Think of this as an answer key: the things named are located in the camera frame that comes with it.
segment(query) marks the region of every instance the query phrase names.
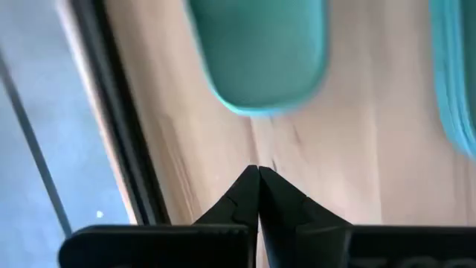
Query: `wooden surface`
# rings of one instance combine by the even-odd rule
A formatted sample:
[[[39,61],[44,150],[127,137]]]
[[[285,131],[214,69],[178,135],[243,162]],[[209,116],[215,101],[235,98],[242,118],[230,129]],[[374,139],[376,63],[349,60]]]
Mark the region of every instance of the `wooden surface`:
[[[174,223],[251,163],[352,223],[476,223],[476,165],[446,140],[435,103],[427,1],[330,0],[320,92],[261,118],[229,112],[207,87],[184,2],[107,3]]]

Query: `teal object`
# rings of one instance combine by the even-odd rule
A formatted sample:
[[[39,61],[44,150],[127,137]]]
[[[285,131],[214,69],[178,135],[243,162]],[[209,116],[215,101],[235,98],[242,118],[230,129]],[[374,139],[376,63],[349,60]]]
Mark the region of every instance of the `teal object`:
[[[434,83],[448,139],[476,157],[476,1],[431,0]]]
[[[189,0],[210,87],[230,110],[267,115],[318,89],[327,65],[325,0]]]

